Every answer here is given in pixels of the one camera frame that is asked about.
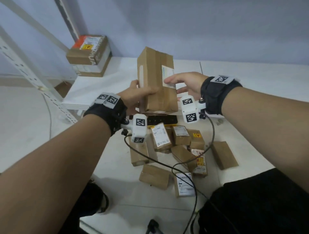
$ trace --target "wire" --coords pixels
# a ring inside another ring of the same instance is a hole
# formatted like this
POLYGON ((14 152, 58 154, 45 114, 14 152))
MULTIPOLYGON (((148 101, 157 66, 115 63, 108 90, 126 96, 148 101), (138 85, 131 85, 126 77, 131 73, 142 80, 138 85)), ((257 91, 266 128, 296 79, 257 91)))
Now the wire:
POLYGON ((132 134, 129 134, 129 135, 125 136, 124 141, 125 141, 125 144, 126 144, 131 150, 133 150, 134 152, 136 152, 136 153, 142 155, 143 157, 145 157, 145 158, 147 158, 147 159, 149 159, 149 160, 152 160, 152 161, 154 161, 154 162, 156 162, 156 163, 158 163, 158 164, 160 164, 160 165, 163 165, 163 166, 165 166, 165 167, 171 168, 171 169, 172 169, 172 173, 173 173, 174 176, 176 176, 177 178, 179 178, 180 180, 182 180, 182 181, 185 182, 186 184, 188 184, 188 185, 190 185, 191 187, 193 187, 194 193, 195 193, 194 208, 193 208, 193 212, 192 212, 192 214, 191 214, 191 217, 190 217, 190 219, 189 219, 189 221, 188 221, 188 224, 187 224, 187 226, 186 226, 186 228, 185 228, 183 234, 186 233, 186 231, 187 231, 187 229, 188 229, 190 223, 191 223, 190 231, 192 232, 192 234, 194 234, 194 233, 193 233, 193 224, 194 224, 194 221, 195 221, 195 219, 196 219, 196 217, 197 217, 197 214, 199 213, 199 211, 198 211, 198 212, 196 213, 194 219, 192 220, 192 218, 193 218, 193 216, 194 216, 194 214, 195 214, 195 209, 196 209, 196 205, 197 205, 197 192, 199 192, 201 195, 203 195, 203 196, 210 202, 210 204, 215 208, 215 210, 216 210, 218 213, 222 214, 222 215, 224 216, 224 218, 231 224, 231 226, 233 227, 233 229, 235 230, 235 232, 236 232, 237 234, 239 234, 239 231, 237 230, 237 228, 235 227, 235 225, 229 220, 229 218, 228 218, 225 214, 223 214, 223 213, 215 206, 215 204, 213 204, 213 203, 208 199, 208 197, 207 197, 204 193, 202 193, 200 190, 198 190, 198 189, 196 188, 196 186, 195 186, 194 182, 192 181, 192 179, 191 179, 189 176, 187 176, 183 171, 181 171, 181 170, 175 168, 175 166, 177 166, 177 165, 186 164, 186 163, 192 162, 192 161, 196 160, 197 158, 201 157, 202 155, 204 155, 204 154, 210 149, 210 147, 212 146, 212 144, 213 144, 213 142, 214 142, 214 136, 215 136, 214 123, 212 122, 211 118, 210 118, 208 115, 206 115, 206 114, 204 114, 204 113, 201 113, 201 114, 204 115, 205 117, 207 117, 207 118, 209 119, 211 125, 212 125, 213 136, 212 136, 211 143, 209 144, 209 146, 207 147, 207 149, 206 149, 201 155, 195 157, 194 159, 188 160, 188 161, 186 161, 186 162, 176 163, 176 164, 175 164, 174 166, 172 166, 172 167, 169 166, 169 165, 166 165, 166 164, 164 164, 164 163, 161 163, 161 162, 159 162, 159 161, 157 161, 157 160, 154 160, 154 159, 152 159, 152 158, 146 156, 145 154, 143 154, 143 153, 137 151, 137 150, 134 149, 132 146, 130 146, 130 145, 127 143, 127 141, 126 141, 126 138, 129 137, 129 136, 132 136, 132 134), (188 182, 186 182, 185 180, 183 180, 182 178, 178 177, 178 176, 173 172, 173 170, 176 170, 176 171, 178 171, 178 172, 184 174, 184 175, 189 179, 189 181, 192 183, 192 185, 189 184, 188 182))
POLYGON ((49 113, 49 139, 52 138, 52 114, 50 113, 50 109, 49 109, 49 105, 47 104, 46 98, 44 97, 44 95, 42 94, 45 104, 47 106, 48 109, 48 113, 49 113))

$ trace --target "small box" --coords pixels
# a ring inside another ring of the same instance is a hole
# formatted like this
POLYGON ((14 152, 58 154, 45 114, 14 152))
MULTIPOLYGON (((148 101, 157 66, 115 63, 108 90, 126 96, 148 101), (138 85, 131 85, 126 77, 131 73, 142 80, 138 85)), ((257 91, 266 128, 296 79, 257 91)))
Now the small box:
MULTIPOLYGON (((141 152, 142 154, 149 156, 146 141, 144 143, 133 143, 131 142, 131 137, 129 136, 128 138, 130 146, 132 146, 138 152, 141 152)), ((148 158, 145 158, 139 153, 136 153, 132 149, 130 149, 130 155, 131 155, 131 163, 134 167, 149 163, 148 158)))
POLYGON ((178 161, 178 162, 186 162, 189 160, 193 160, 189 163, 182 164, 185 169, 187 169, 189 172, 193 172, 194 169, 197 167, 197 163, 195 160, 195 156, 187 151, 182 145, 176 145, 172 149, 172 154, 173 157, 178 161))
POLYGON ((173 147, 173 133, 170 128, 165 128, 164 124, 160 123, 152 127, 151 131, 155 151, 163 152, 173 147))
MULTIPOLYGON (((201 154, 204 153, 204 150, 191 149, 191 153, 194 154, 195 156, 200 156, 201 154)), ((205 155, 203 154, 202 156, 197 158, 196 162, 197 162, 197 167, 194 169, 193 175, 200 176, 200 177, 207 176, 208 173, 207 173, 207 164, 206 164, 205 155)))
POLYGON ((191 137, 185 126, 173 126, 172 130, 176 145, 190 145, 191 137))
POLYGON ((178 111, 175 85, 163 80, 174 74, 173 56, 145 47, 137 58, 139 87, 158 87, 159 91, 141 100, 140 113, 170 114, 178 111))
POLYGON ((107 36, 82 35, 66 53, 66 58, 79 76, 102 77, 112 53, 107 36))
POLYGON ((226 141, 215 141, 211 146, 211 150, 221 170, 238 166, 236 158, 226 141))
POLYGON ((205 149, 205 141, 202 137, 202 134, 199 130, 187 129, 191 137, 190 148, 191 149, 205 149))
POLYGON ((139 181, 166 190, 168 187, 169 176, 169 171, 145 164, 139 176, 139 181))
MULTIPOLYGON (((187 176, 190 177, 190 179, 192 180, 192 174, 191 173, 185 173, 187 176)), ((177 198, 179 197, 194 197, 195 196, 195 192, 194 192, 194 188, 192 187, 193 184, 191 183, 191 181, 188 179, 188 177, 186 177, 184 174, 182 173, 177 173, 176 174, 178 177, 174 176, 174 187, 175 187, 175 195, 177 198)))

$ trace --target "yellow label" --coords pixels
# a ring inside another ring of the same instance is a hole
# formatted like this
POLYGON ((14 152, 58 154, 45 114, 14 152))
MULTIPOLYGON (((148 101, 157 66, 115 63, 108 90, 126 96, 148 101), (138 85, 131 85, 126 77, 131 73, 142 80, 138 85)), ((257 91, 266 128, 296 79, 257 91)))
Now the yellow label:
POLYGON ((83 45, 82 47, 83 50, 91 50, 92 48, 93 48, 93 45, 87 45, 87 44, 83 45))
POLYGON ((193 133, 193 137, 202 137, 200 133, 193 133))
POLYGON ((196 162, 197 162, 198 166, 204 166, 204 159, 203 159, 203 157, 197 158, 196 162))

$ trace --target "left hand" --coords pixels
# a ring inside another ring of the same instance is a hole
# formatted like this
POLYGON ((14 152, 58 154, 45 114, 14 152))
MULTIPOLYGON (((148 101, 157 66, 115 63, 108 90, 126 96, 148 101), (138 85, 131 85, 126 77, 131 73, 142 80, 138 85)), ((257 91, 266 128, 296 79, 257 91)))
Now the left hand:
POLYGON ((138 80, 134 80, 131 82, 130 87, 126 90, 118 93, 121 97, 121 100, 126 105, 127 115, 134 115, 137 114, 138 111, 135 110, 138 107, 138 102, 145 96, 155 94, 158 92, 159 88, 157 87, 144 87, 144 88, 137 88, 138 80))

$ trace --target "floor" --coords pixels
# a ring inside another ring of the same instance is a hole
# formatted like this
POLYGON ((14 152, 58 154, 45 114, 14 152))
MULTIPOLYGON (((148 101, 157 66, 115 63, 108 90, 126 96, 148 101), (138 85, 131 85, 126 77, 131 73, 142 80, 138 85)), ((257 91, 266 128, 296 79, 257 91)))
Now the floor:
MULTIPOLYGON (((52 113, 51 135, 54 137, 71 124, 62 118, 53 105, 49 107, 52 113)), ((50 117, 42 95, 34 88, 0 86, 0 108, 0 172, 3 172, 48 141, 50 117)), ((206 162, 209 175, 195 181, 198 189, 210 196, 226 182, 273 168, 230 123, 213 120, 215 140, 228 142, 239 167, 221 171, 211 152, 208 152, 206 162)), ((207 120, 192 124, 190 128, 203 129, 203 138, 211 138, 211 125, 207 120)), ((174 159, 169 155, 158 153, 158 158, 159 161, 174 164, 174 159)), ((129 149, 123 142, 123 136, 119 132, 115 134, 94 171, 96 182, 112 198, 113 207, 108 214, 84 217, 82 221, 104 234, 144 234, 150 219, 155 218, 165 234, 182 233, 192 212, 194 198, 176 198, 172 185, 162 191, 139 182, 141 169, 141 166, 131 165, 129 149)), ((205 199, 199 196, 197 208, 204 202, 205 199)))

